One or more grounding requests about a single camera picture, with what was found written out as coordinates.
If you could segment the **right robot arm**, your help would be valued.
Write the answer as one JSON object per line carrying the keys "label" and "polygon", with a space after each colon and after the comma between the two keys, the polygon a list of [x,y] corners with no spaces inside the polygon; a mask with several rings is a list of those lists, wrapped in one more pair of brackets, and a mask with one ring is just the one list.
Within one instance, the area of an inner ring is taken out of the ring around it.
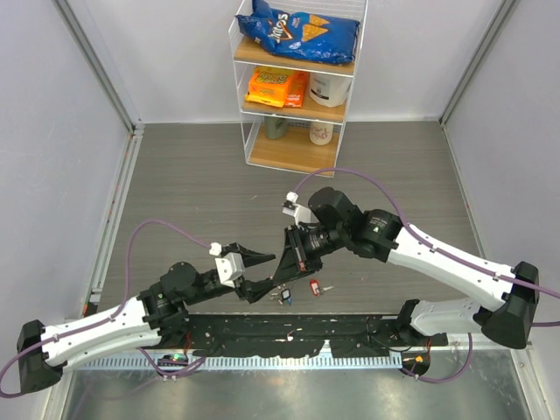
{"label": "right robot arm", "polygon": [[508,348],[529,341],[539,296],[537,268],[509,267],[435,240],[380,209],[362,212],[340,191],[325,187],[307,206],[289,192],[283,213],[294,225],[284,230],[284,248],[272,280],[288,283],[322,269],[323,256],[346,249],[358,257],[405,267],[465,294],[444,302],[406,301],[395,323],[398,339],[414,345],[440,333],[482,333]]}

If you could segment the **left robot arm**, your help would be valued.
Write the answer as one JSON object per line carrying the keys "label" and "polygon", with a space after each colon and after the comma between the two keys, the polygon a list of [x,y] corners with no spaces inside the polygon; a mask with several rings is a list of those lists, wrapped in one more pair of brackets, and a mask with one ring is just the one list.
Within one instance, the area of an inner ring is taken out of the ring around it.
{"label": "left robot arm", "polygon": [[247,282],[244,271],[275,259],[234,242],[214,242],[214,268],[199,272],[188,262],[176,262],[160,279],[117,307],[58,325],[34,319],[25,323],[17,340],[17,370],[21,394],[48,389],[64,372],[128,348],[181,346],[188,307],[234,292],[254,302],[259,283]]}

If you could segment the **large metal keyring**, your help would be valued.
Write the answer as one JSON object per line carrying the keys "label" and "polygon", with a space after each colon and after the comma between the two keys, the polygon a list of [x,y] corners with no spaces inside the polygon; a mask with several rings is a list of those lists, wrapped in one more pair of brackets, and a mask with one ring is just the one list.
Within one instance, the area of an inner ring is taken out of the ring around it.
{"label": "large metal keyring", "polygon": [[291,306],[293,303],[291,289],[286,285],[279,286],[277,291],[272,292],[270,299],[277,301],[280,305]]}

